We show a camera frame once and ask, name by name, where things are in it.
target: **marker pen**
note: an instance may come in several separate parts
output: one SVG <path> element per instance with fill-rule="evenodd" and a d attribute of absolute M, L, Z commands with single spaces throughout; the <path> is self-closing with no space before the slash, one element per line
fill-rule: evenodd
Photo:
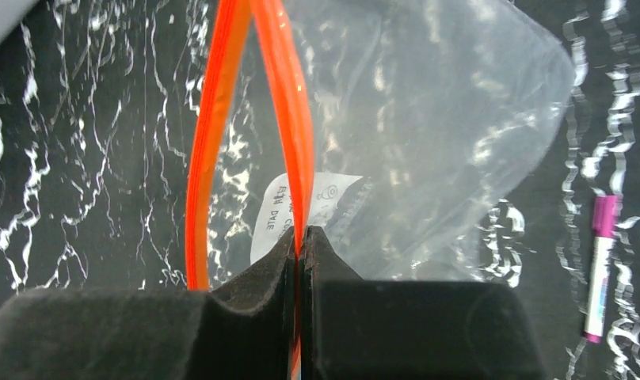
<path fill-rule="evenodd" d="M 618 196 L 599 196 L 593 213 L 593 232 L 595 233 L 595 257 L 589 289 L 589 307 L 584 328 L 586 338 L 599 343 L 604 327 L 604 307 L 607 301 L 607 282 L 609 280 L 609 254 L 614 246 L 614 225 L 616 223 L 616 204 Z"/>

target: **ziplock bag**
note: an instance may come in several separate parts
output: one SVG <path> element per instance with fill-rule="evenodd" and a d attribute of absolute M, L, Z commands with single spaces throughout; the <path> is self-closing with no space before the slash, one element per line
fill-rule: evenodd
<path fill-rule="evenodd" d="M 255 17 L 232 67 L 225 132 L 211 137 L 221 137 L 201 194 L 211 277 L 237 274 L 308 222 L 365 278 L 480 279 L 473 226 L 538 164 L 570 95 L 559 41 L 502 0 L 295 0 L 285 10 L 288 20 L 267 17 L 290 32 L 296 55 L 265 47 L 273 41 Z M 214 35 L 211 59 L 226 38 Z M 274 59 L 300 70 L 275 71 Z M 310 154 L 310 127 L 281 115 L 272 76 L 302 83 L 314 148 L 314 174 L 302 179 L 288 151 L 300 162 Z M 283 144 L 285 158 L 283 124 L 303 130 Z"/>

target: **white label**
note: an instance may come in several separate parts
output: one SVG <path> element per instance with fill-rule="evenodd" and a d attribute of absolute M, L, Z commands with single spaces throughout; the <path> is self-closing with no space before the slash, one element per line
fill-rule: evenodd
<path fill-rule="evenodd" d="M 609 253 L 614 245 L 611 237 L 596 237 L 595 257 L 591 272 L 589 289 L 589 309 L 586 316 L 585 331 L 602 336 L 604 327 L 604 308 L 607 302 L 607 282 L 609 280 Z"/>
<path fill-rule="evenodd" d="M 362 177 L 336 173 L 316 173 L 308 224 L 324 227 L 337 210 L 338 201 L 345 190 L 360 178 Z M 250 248 L 250 263 L 268 253 L 290 226 L 294 226 L 294 222 L 290 185 L 285 173 L 276 177 L 264 193 Z"/>

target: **table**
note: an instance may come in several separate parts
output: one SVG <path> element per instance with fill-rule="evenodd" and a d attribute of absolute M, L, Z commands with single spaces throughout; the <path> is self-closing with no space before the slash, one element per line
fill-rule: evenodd
<path fill-rule="evenodd" d="M 482 270 L 523 300 L 551 378 L 640 378 L 640 0 L 516 6 L 564 43 L 579 86 L 539 168 L 481 221 Z M 208 0 L 41 2 L 2 44 L 0 305 L 34 287 L 186 286 L 214 12 Z M 623 206 L 594 345 L 581 329 L 598 192 Z M 244 260 L 213 256 L 213 282 Z"/>

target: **clear plastic bag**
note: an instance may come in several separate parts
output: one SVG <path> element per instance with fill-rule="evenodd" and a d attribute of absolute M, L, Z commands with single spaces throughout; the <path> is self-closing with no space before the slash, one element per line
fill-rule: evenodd
<path fill-rule="evenodd" d="M 502 0 L 285 5 L 314 125 L 309 224 L 365 278 L 477 279 L 472 227 L 558 130 L 573 81 L 560 43 Z M 240 70 L 209 215 L 218 282 L 291 225 L 253 31 Z"/>

